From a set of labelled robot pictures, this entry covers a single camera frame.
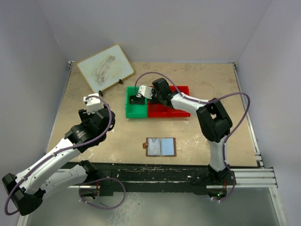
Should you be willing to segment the red plastic bin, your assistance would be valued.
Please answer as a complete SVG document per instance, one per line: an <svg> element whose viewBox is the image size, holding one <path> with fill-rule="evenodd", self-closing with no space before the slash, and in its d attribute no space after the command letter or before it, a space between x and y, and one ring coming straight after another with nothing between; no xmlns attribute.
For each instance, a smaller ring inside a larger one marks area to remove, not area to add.
<svg viewBox="0 0 301 226"><path fill-rule="evenodd" d="M190 90L188 86L177 86L177 88L179 89L179 91L181 93L184 93L186 95L190 95ZM183 110L177 110L177 109L172 109L170 107L168 107L167 110L167 116L170 117L190 117L190 113L185 112Z"/></svg>
<svg viewBox="0 0 301 226"><path fill-rule="evenodd" d="M170 118L174 113L174 109L166 107L159 102L157 93L152 89L152 98L147 102L148 118Z"/></svg>

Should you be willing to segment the green plastic bin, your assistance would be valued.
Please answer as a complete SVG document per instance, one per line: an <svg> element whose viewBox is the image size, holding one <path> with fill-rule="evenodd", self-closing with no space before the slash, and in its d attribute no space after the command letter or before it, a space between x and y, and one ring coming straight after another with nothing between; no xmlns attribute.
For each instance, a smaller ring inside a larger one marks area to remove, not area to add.
<svg viewBox="0 0 301 226"><path fill-rule="evenodd" d="M145 105L130 105L129 97L131 95L136 95L139 87L128 86L126 88L126 100L125 100L125 112L126 118L137 119L137 118L147 118L147 100L145 99Z"/></svg>

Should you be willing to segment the brown leather card holder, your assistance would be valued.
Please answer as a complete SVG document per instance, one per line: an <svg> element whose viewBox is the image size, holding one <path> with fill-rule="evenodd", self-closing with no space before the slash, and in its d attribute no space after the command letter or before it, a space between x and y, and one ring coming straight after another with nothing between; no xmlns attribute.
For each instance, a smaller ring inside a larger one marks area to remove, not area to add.
<svg viewBox="0 0 301 226"><path fill-rule="evenodd" d="M176 139L174 137L147 137L143 149L148 157L175 157Z"/></svg>

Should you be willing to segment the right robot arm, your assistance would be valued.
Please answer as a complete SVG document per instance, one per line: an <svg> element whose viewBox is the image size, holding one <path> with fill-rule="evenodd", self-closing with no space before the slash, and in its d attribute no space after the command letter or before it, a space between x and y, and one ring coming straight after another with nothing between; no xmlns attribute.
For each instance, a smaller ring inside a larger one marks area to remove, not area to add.
<svg viewBox="0 0 301 226"><path fill-rule="evenodd" d="M152 85L152 95L157 102L198 118L201 132L210 146L209 179L214 184L220 184L229 173L225 142L233 125L221 101L215 98L210 101L198 99L178 89L172 91L163 78L156 79Z"/></svg>

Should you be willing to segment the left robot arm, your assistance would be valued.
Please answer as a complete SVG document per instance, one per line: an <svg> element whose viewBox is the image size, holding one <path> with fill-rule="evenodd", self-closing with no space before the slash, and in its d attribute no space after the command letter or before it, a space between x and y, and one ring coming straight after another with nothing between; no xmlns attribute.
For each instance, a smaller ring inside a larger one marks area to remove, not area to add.
<svg viewBox="0 0 301 226"><path fill-rule="evenodd" d="M94 113L79 110L79 115L81 123L71 127L49 153L22 172L8 173L2 178L8 194L4 207L6 215L11 215L9 201L15 205L16 212L26 216L57 191L76 184L91 185L96 181L97 170L90 161L81 161L73 168L57 173L71 159L104 141L106 133L115 125L115 114L107 108Z"/></svg>

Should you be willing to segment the black VIP card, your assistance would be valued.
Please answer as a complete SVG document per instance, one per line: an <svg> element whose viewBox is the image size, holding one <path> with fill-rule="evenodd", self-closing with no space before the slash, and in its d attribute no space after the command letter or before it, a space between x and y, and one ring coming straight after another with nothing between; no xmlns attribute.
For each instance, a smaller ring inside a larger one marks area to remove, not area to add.
<svg viewBox="0 0 301 226"><path fill-rule="evenodd" d="M129 104L130 105L145 105L145 97L131 95L129 97Z"/></svg>

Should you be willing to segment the small whiteboard on stand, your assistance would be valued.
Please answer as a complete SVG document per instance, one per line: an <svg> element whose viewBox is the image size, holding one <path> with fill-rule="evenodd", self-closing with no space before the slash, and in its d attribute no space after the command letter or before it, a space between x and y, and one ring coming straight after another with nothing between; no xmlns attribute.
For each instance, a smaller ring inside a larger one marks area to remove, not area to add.
<svg viewBox="0 0 301 226"><path fill-rule="evenodd" d="M118 44L77 62L77 67L95 93L104 91L135 72Z"/></svg>

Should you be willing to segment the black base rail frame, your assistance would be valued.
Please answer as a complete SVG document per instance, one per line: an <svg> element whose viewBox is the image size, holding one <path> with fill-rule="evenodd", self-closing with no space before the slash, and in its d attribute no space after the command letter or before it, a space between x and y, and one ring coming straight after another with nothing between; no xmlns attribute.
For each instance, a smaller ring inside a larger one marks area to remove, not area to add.
<svg viewBox="0 0 301 226"><path fill-rule="evenodd" d="M128 193L193 193L206 195L208 189L219 188L226 194L227 186L235 186L233 171L218 179L204 165L89 163L81 161L88 170L86 181L111 177L100 182L100 196L113 196L115 192Z"/></svg>

